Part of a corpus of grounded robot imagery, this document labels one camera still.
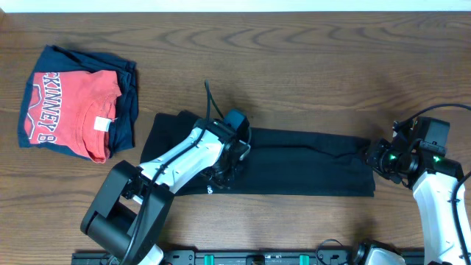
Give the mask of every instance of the black garment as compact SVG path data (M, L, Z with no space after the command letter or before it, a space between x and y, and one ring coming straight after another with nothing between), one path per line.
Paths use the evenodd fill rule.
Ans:
M153 160L188 137L195 121L192 113L159 113L147 138L141 163ZM369 140L317 132L291 132L252 128L252 149L230 190L218 189L194 177L177 195L290 194L373 197L375 181L359 155Z
M29 143L27 133L24 130L24 121L28 113L29 102L31 101L32 81L35 72L89 71L94 73L101 70L116 72L118 85L122 93L116 100L116 120L110 124L108 130L110 133L110 156L115 152L133 148L133 128L138 117L135 63L111 54L73 52L57 46L46 46L44 48L26 82L18 121L18 143L20 147L46 147L56 152L82 158L82 156L75 154L66 146L59 146L53 143Z

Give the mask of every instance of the wooden table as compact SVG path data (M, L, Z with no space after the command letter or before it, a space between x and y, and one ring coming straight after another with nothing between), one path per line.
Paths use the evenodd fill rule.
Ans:
M136 147L105 165L19 149L24 84L44 45L138 63ZM471 105L468 13L6 14L0 25L0 264L68 264L100 247L79 230L111 167L138 165L156 113L205 113L203 80L224 113L254 127L390 137L429 105ZM451 122L448 157L471 166L471 115ZM375 177L375 198L198 195L174 201L163 246L308 249L363 237L423 246L411 191Z

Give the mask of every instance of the white tag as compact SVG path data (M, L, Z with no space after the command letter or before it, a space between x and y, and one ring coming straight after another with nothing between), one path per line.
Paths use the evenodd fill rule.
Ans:
M110 129L111 120L102 117L95 118L95 126L93 128L95 130L101 130L102 132L107 132Z

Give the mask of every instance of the white wall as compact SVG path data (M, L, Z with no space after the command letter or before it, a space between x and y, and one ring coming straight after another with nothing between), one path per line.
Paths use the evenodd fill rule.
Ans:
M0 7L6 13L470 11L471 0L0 0Z

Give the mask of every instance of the black base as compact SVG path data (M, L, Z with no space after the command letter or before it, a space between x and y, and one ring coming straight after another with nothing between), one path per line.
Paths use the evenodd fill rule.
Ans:
M423 251L401 252L407 265L423 265ZM351 249L338 248L319 251L319 257L327 265L348 264ZM106 265L110 254L75 253L71 265ZM175 250L165 252L161 265L321 265L316 259L315 250L305 252L205 252Z

